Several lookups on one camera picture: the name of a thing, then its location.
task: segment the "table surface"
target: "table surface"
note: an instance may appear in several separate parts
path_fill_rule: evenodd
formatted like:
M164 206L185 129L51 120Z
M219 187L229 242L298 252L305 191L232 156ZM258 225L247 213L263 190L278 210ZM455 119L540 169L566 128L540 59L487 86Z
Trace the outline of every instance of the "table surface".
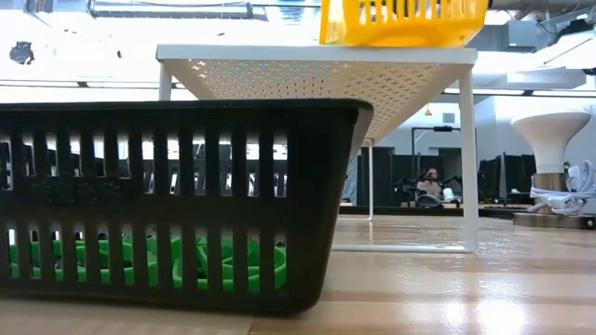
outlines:
M462 239L462 221L339 222L336 243ZM0 299L2 334L594 334L596 232L482 219L476 254L332 252L320 302L292 318Z
M374 105L378 142L468 72L475 49L159 45L199 99L354 98Z

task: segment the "basket slot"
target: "basket slot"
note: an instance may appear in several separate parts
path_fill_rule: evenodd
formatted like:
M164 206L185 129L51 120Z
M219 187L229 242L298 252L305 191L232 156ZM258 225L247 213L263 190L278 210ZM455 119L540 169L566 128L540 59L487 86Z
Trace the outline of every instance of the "basket slot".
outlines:
M287 167L286 162L274 162L275 164L275 171L277 177L277 189L276 189L276 196L277 197L285 197L286 196L286 173Z
M41 278L43 280L53 281L56 278L54 273L54 248L52 232L49 228L48 220L41 220L37 226L37 235L39 236L39 267Z
M273 131L262 128L259 135L259 196L270 199L273 189Z
M195 194L195 161L193 156L193 129L182 125L178 134L179 167L178 182L182 196Z
M19 254L19 279L31 279L31 243L29 224L27 221L17 220L17 253Z
M220 138L230 138L230 134L220 134ZM232 195L232 188L227 186L228 177L231 178L232 174L232 161L230 155L232 154L232 146L229 144L220 144L219 156L220 156L220 192L221 195Z
M196 261L196 228L189 220L181 226L181 230L183 243L181 255L183 262L183 287L188 291L196 291L196 269L198 267Z
M168 133L163 126L157 126L153 134L153 162L155 194L169 194Z
M45 178L49 175L46 138L45 130L38 129L34 132L34 171L37 178Z
M25 154L25 176L34 175L34 151L31 145L24 145Z
M407 0L407 1L408 1L407 2L408 19L415 19L418 0Z
M108 221L108 245L110 259L110 285L114 288L122 287L124 286L122 230L118 221Z
M100 284L100 252L98 243L97 222L88 220L85 222L85 268L87 282Z
M7 225L4 221L0 221L0 283L8 281L9 265Z
M247 241L246 229L241 226L236 227L232 238L234 245L234 292L236 294L245 294L249 289Z
M437 7L438 7L438 4L440 3L440 0L437 0L436 3L434 0L429 0L429 1L430 1L430 18L438 19L439 13L437 13Z
M64 282L76 282L75 232L69 221L61 222L62 271Z
M12 179L12 189L15 192L22 192L24 182L24 155L23 155L22 135L19 132L10 134L10 177Z
M395 0L386 0L387 15L385 21L393 22L396 14Z
M142 134L136 127L129 133L129 169L134 194L142 194Z
M166 222L156 226L157 280L160 288L172 288L170 228Z
M274 242L274 233L271 228L262 230L260 232L260 245L259 245L259 255L260 255L260 285L261 285L261 294L262 295L270 295L274 292L274 250L273 246L275 245Z
M71 139L66 130L60 130L56 133L56 155L58 175L72 177L75 174L75 168L71 157Z
M118 177L118 132L114 127L108 127L103 133L103 163L105 176Z
M209 291L222 291L222 227L210 224L207 231L207 283Z
M135 288L146 288L147 272L147 233L144 221L132 223L132 260Z
M205 129L205 194L208 196L220 195L219 139L217 125L209 122Z
M81 132L81 175L84 177L95 177L95 145L93 132L86 129Z
M403 20L406 12L406 0L397 0L396 10L398 12L398 20Z
M8 180L8 161L10 160L10 145L8 143L0 143L0 187L2 190L10 189L11 182Z
M371 16L371 1L364 0L364 22L372 22L373 18Z

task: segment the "wall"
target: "wall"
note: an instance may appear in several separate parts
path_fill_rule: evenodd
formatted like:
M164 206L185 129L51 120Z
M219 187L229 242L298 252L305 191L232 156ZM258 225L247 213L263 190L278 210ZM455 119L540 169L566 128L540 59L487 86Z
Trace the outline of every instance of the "wall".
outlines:
M412 127L434 127L442 126L443 113L454 113L455 123L451 127L459 127L459 106L457 103L431 103L429 110L432 115L425 115L427 108L423 108L414 114L410 119L397 127L387 135L377 146L394 147L395 154L412 153ZM414 153L438 154L438 148L459 148L461 137L458 131L451 133L438 133L433 131L417 130L414 134Z
M494 98L476 104L476 159L494 159L499 155Z

